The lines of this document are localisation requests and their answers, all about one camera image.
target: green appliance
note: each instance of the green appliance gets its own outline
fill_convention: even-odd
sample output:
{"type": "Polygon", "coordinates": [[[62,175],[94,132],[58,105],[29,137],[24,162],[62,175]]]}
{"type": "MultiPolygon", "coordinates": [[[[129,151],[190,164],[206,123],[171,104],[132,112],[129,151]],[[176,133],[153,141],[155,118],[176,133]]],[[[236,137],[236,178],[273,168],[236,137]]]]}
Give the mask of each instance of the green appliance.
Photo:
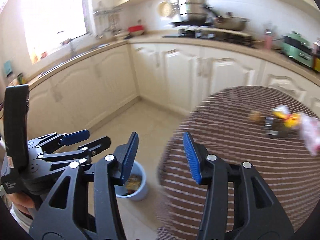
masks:
{"type": "Polygon", "coordinates": [[[309,68],[312,68],[312,49],[309,48],[309,41],[301,34],[292,32],[284,36],[282,53],[309,68]]]}

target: tiled floor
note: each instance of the tiled floor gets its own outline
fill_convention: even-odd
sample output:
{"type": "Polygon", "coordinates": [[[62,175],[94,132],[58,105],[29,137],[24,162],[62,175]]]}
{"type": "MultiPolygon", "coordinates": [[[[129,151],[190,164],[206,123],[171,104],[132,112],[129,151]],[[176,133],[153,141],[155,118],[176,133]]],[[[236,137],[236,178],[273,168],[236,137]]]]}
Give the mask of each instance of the tiled floor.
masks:
{"type": "MultiPolygon", "coordinates": [[[[139,148],[136,159],[147,173],[149,193],[146,199],[133,202],[118,199],[120,216],[128,240],[154,240],[156,229],[160,226],[155,217],[156,196],[160,190],[157,182],[157,166],[167,141],[179,126],[183,117],[157,109],[145,101],[139,101],[105,126],[95,131],[90,139],[102,136],[111,138],[110,149],[105,155],[113,153],[116,146],[128,141],[132,131],[139,135],[139,148]]],[[[89,212],[93,213],[93,192],[89,189],[89,212]]]]}

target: stove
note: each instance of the stove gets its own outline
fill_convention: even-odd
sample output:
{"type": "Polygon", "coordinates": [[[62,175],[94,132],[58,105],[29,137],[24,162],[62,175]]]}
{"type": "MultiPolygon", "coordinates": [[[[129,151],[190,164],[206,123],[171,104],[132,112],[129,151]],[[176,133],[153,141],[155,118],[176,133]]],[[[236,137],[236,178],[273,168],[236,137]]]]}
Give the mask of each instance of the stove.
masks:
{"type": "Polygon", "coordinates": [[[164,38],[193,38],[212,41],[223,41],[253,48],[252,35],[218,28],[182,28],[177,34],[165,35],[164,38]]]}

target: brown striped tablecloth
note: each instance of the brown striped tablecloth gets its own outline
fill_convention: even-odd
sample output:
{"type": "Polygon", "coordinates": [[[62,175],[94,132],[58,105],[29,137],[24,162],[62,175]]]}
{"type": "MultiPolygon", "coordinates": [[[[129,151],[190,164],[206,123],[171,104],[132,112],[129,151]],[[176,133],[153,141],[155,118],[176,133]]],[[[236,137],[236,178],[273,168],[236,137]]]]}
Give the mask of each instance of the brown striped tablecloth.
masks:
{"type": "MultiPolygon", "coordinates": [[[[209,96],[182,122],[168,142],[159,166],[163,197],[158,217],[161,240],[194,240],[204,208],[206,186],[191,178],[182,144],[190,131],[195,142],[228,163],[250,161],[269,184],[296,231],[320,197],[320,157],[312,157],[298,135],[271,139],[262,126],[247,119],[251,110],[271,116],[271,109],[287,105],[291,112],[316,116],[294,98],[258,86],[228,88],[209,96]]],[[[233,227],[233,188],[229,185],[227,231],[233,227]]]]}

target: countertop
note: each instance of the countertop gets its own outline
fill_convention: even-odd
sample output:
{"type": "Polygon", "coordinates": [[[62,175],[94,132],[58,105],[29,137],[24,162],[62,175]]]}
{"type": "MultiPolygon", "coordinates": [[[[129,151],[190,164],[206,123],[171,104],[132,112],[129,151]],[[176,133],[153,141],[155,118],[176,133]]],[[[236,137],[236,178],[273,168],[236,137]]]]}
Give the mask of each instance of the countertop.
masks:
{"type": "Polygon", "coordinates": [[[56,73],[60,72],[61,70],[81,61],[88,57],[91,57],[95,54],[104,52],[109,49],[113,49],[119,46],[123,46],[126,44],[134,44],[134,43],[173,43],[173,44],[186,44],[186,45],[197,45],[202,47],[209,47],[209,48],[216,48],[216,49],[224,49],[233,52],[238,52],[242,54],[246,54],[252,57],[260,58],[265,61],[274,63],[276,65],[282,66],[287,68],[305,78],[313,82],[314,84],[320,86],[320,74],[316,74],[314,71],[309,70],[295,62],[292,62],[286,56],[281,55],[275,51],[269,51],[264,49],[254,49],[249,48],[237,44],[231,44],[222,41],[210,41],[210,40],[201,40],[201,39],[192,39],[192,38],[162,38],[163,35],[168,34],[164,32],[156,32],[141,35],[138,37],[134,37],[129,40],[122,40],[122,41],[111,41],[110,45],[104,46],[102,48],[90,50],[89,52],[83,53],[77,57],[68,60],[65,63],[60,64],[56,68],[53,68],[46,74],[36,76],[35,78],[28,81],[29,89],[35,88],[40,83],[44,82],[51,76],[55,75],[56,73]]]}

